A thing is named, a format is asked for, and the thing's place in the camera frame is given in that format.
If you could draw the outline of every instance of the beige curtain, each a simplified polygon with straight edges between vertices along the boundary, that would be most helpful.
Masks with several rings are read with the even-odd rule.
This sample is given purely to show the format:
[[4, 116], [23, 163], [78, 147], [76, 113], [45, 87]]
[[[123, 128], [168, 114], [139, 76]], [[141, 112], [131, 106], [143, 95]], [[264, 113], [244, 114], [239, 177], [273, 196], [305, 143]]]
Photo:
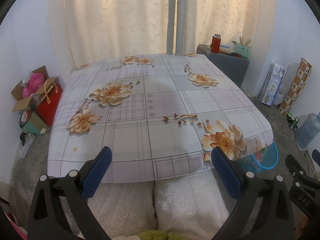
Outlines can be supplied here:
[[199, 44], [210, 44], [215, 33], [221, 43], [253, 40], [259, 0], [187, 0], [184, 53], [195, 53]]
[[168, 0], [65, 0], [65, 13], [76, 66], [166, 52]]
[[[252, 40], [258, 3], [187, 0], [184, 35], [180, 35], [183, 52], [194, 53], [198, 44], [210, 44], [214, 33], [221, 34], [222, 43], [238, 41], [240, 35]], [[176, 5], [176, 10], [183, 6]], [[106, 57], [166, 52], [168, 0], [65, 0], [65, 13], [76, 66]], [[177, 11], [174, 22], [173, 52]]]

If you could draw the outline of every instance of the cable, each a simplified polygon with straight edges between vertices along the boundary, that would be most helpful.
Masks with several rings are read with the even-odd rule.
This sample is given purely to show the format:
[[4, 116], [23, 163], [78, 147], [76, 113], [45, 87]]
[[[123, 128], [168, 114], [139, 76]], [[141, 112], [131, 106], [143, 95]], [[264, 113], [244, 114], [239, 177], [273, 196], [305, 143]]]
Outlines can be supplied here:
[[9, 204], [6, 204], [6, 203], [0, 203], [0, 205], [5, 205], [5, 206], [12, 206], [12, 205], [9, 205]]
[[[309, 164], [308, 164], [308, 160], [307, 160], [306, 154], [309, 156], [309, 158], [310, 158], [310, 160], [311, 160], [311, 163], [312, 163], [312, 166], [313, 166], [313, 167], [309, 167]], [[314, 164], [313, 164], [313, 161], [312, 161], [312, 159], [311, 159], [311, 157], [310, 157], [310, 155], [309, 155], [308, 151], [305, 151], [305, 153], [304, 153], [304, 157], [306, 158], [306, 161], [307, 161], [307, 166], [308, 166], [308, 170], [309, 170], [309, 175], [310, 175], [310, 177], [311, 177], [311, 178], [313, 178], [313, 179], [317, 179], [317, 175], [316, 175], [316, 172], [315, 172], [315, 166], [314, 166]]]
[[2, 181], [3, 181], [4, 183], [7, 183], [7, 182], [4, 180], [4, 178], [2, 178], [1, 176], [0, 176], [0, 178], [2, 179]]

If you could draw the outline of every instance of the tissue package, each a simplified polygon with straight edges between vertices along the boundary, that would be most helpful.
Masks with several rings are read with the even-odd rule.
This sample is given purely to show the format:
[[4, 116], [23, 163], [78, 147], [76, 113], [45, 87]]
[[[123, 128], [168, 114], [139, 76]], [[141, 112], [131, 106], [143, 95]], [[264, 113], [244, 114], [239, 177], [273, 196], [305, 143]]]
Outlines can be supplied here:
[[284, 76], [283, 64], [275, 60], [271, 63], [266, 77], [259, 101], [267, 106], [271, 106], [279, 90]]

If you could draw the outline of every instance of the plastic water bottle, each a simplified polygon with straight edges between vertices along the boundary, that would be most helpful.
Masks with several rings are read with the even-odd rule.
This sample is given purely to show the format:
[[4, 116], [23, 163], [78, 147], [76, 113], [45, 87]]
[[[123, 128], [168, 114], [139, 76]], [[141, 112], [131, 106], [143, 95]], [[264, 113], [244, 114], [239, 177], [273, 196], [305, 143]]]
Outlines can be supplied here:
[[302, 126], [295, 130], [294, 137], [301, 151], [307, 149], [309, 143], [320, 132], [320, 113], [318, 115], [311, 113], [308, 114], [307, 119], [303, 122]]

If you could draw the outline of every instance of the red thermos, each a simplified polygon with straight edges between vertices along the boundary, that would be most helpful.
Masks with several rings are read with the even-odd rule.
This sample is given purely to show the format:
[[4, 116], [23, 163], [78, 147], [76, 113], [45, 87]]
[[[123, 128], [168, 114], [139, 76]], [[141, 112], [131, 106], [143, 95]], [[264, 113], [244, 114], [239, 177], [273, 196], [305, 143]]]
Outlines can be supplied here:
[[221, 35], [215, 33], [214, 36], [212, 36], [212, 41], [211, 41], [211, 45], [210, 45], [211, 52], [219, 53], [220, 43], [221, 43]]

